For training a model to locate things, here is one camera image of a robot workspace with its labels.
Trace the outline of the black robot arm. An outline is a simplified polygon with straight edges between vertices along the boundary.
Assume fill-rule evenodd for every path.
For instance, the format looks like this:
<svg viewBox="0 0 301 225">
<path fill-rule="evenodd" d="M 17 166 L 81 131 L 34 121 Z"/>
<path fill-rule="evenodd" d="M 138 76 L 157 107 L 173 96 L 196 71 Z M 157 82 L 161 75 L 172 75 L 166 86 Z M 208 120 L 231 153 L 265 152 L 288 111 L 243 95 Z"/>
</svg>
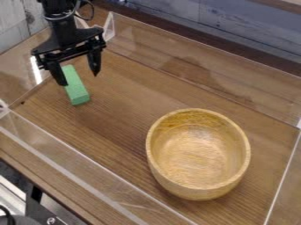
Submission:
<svg viewBox="0 0 301 225">
<path fill-rule="evenodd" d="M 102 51 L 106 48 L 104 29 L 101 27 L 79 28 L 75 19 L 92 20 L 77 14 L 82 3 L 94 8 L 90 0 L 37 0 L 43 6 L 45 19 L 50 24 L 51 35 L 31 51 L 38 62 L 38 68 L 49 70 L 62 86 L 69 82 L 61 66 L 62 62 L 86 55 L 90 69 L 96 75 L 102 70 Z"/>
</svg>

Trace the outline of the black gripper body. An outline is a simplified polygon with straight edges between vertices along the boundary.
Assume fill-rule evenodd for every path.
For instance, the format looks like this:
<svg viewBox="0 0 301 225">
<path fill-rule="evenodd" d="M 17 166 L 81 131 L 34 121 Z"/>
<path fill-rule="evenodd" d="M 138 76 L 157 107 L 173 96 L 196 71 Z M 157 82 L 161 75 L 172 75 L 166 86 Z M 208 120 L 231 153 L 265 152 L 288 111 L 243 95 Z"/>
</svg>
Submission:
<svg viewBox="0 0 301 225">
<path fill-rule="evenodd" d="M 79 28 L 74 16 L 54 15 L 46 17 L 46 20 L 51 26 L 51 35 L 31 52 L 39 69 L 49 70 L 47 62 L 65 62 L 83 54 L 88 55 L 97 47 L 106 48 L 102 28 Z"/>
</svg>

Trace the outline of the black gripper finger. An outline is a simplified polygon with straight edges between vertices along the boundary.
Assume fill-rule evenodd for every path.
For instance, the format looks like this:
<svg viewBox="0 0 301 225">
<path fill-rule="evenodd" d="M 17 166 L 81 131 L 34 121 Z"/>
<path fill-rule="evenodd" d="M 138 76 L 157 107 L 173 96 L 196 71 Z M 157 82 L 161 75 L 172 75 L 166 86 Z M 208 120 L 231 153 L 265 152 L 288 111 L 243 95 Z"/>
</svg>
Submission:
<svg viewBox="0 0 301 225">
<path fill-rule="evenodd" d="M 102 69 L 102 49 L 100 47 L 90 51 L 88 54 L 88 59 L 93 74 L 98 76 Z"/>
<path fill-rule="evenodd" d="M 65 77 L 63 69 L 59 62 L 47 62 L 47 68 L 51 72 L 51 75 L 57 81 L 57 83 L 62 86 L 67 86 L 67 80 Z"/>
</svg>

